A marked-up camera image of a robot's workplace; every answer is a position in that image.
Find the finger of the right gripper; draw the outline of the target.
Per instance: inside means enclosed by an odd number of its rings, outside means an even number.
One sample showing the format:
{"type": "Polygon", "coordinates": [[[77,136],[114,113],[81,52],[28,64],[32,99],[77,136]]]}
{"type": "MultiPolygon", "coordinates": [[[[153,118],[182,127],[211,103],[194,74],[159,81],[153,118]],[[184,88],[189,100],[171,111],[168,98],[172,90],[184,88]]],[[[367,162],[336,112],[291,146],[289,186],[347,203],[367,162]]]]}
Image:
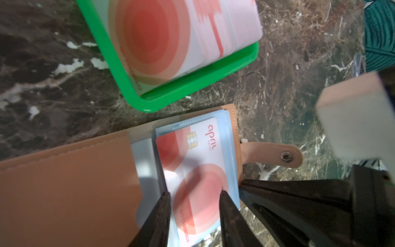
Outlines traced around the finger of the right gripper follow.
{"type": "Polygon", "coordinates": [[[353,246],[348,182],[244,180],[239,193],[281,247],[353,246]]]}

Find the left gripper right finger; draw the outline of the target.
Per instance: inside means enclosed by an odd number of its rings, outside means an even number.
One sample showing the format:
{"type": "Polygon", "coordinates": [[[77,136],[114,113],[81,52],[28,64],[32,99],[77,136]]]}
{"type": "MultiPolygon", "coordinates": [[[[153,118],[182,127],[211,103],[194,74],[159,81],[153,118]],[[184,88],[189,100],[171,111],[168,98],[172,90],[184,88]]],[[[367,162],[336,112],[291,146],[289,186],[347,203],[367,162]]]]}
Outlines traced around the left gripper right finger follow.
{"type": "Polygon", "coordinates": [[[219,210],[224,247],[262,247],[225,190],[220,193],[219,210]]]}

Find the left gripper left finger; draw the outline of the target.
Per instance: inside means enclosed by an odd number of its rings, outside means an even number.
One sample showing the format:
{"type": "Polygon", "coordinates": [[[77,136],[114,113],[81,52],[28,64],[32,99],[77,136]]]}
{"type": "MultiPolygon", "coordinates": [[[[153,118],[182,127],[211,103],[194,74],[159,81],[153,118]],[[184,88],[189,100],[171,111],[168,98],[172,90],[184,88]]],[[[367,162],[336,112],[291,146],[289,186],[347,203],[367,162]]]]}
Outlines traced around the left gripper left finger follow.
{"type": "Polygon", "coordinates": [[[171,196],[164,192],[130,247],[166,247],[171,218],[171,196]]]}

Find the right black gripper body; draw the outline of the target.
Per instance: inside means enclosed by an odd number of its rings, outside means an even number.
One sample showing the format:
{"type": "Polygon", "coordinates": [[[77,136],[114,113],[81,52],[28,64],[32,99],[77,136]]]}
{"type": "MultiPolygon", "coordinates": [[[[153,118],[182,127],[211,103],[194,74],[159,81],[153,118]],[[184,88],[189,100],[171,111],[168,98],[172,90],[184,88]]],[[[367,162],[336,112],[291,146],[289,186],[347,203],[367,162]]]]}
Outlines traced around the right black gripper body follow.
{"type": "Polygon", "coordinates": [[[386,171],[354,165],[352,244],[354,247],[395,245],[395,185],[386,171]]]}

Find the pink leather card holder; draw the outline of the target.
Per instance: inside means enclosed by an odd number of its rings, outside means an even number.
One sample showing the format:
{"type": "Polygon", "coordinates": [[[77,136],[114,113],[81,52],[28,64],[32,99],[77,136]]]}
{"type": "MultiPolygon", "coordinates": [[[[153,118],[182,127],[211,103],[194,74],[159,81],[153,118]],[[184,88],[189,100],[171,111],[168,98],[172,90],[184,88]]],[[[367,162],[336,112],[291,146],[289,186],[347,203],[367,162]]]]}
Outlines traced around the pink leather card holder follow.
{"type": "Polygon", "coordinates": [[[1,246],[128,246],[168,191],[157,137],[212,117],[229,182],[225,191],[238,209],[244,164],[302,164],[295,146],[242,143],[233,104],[12,158],[1,162],[1,246]]]}

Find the green plastic tray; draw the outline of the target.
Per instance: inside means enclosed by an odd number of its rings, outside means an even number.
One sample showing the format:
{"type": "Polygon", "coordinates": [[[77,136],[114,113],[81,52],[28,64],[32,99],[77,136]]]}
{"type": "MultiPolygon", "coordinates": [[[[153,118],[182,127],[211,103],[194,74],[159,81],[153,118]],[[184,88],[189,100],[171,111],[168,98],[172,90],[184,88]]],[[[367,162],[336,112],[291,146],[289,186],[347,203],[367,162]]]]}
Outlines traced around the green plastic tray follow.
{"type": "Polygon", "coordinates": [[[155,112],[246,67],[263,31],[255,1],[78,1],[129,105],[155,112]]]}

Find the white red credit card stack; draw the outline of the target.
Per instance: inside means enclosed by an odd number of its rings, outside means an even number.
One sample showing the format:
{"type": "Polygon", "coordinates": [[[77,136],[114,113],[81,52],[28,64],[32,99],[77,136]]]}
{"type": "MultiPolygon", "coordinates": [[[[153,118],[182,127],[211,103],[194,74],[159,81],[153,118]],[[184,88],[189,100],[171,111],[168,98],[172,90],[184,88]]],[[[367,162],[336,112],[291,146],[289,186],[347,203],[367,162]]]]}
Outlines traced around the white red credit card stack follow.
{"type": "Polygon", "coordinates": [[[93,1],[137,95],[263,35],[255,1],[93,1]]]}

